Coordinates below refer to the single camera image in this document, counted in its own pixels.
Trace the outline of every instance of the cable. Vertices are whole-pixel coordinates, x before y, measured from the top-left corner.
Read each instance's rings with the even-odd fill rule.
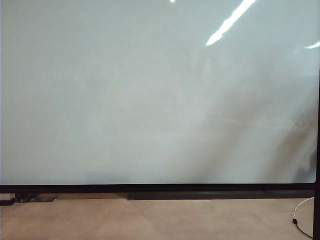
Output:
[[[312,236],[310,236],[309,234],[305,233],[305,232],[298,226],[298,220],[296,219],[296,212],[297,212],[297,209],[298,209],[303,203],[305,203],[306,201],[309,201],[309,200],[311,200],[311,199],[314,199],[314,198],[315,198],[315,197],[313,196],[313,197],[310,197],[310,198],[308,198],[308,199],[300,202],[300,203],[298,204],[298,206],[295,207],[294,212],[293,212],[293,217],[292,217],[292,222],[293,222],[293,224],[296,226],[296,228],[297,228],[302,234],[304,234],[305,236],[307,236],[308,238],[311,238],[311,239],[314,239],[314,238],[313,238]]]

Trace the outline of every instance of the black cable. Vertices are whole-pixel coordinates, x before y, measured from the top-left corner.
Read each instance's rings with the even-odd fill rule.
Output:
[[[296,226],[296,228],[305,236],[307,236],[308,238],[314,239],[312,236],[310,236],[309,234],[305,233],[299,226],[298,226],[298,220],[297,219],[293,219],[292,220],[293,224]]]

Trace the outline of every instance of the white board surface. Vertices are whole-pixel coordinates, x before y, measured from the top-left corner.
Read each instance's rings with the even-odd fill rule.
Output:
[[[3,0],[1,184],[312,183],[319,0]]]

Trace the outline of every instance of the metal frame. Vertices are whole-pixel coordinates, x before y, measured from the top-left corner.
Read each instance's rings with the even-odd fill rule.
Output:
[[[313,239],[320,240],[320,97],[318,99],[316,181],[314,183],[177,183],[89,185],[0,185],[0,193],[132,193],[314,190]]]

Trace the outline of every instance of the beige floor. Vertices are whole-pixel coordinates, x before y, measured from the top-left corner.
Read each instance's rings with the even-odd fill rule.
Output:
[[[1,208],[2,240],[305,240],[301,199],[71,199]],[[313,202],[297,212],[312,232]]]

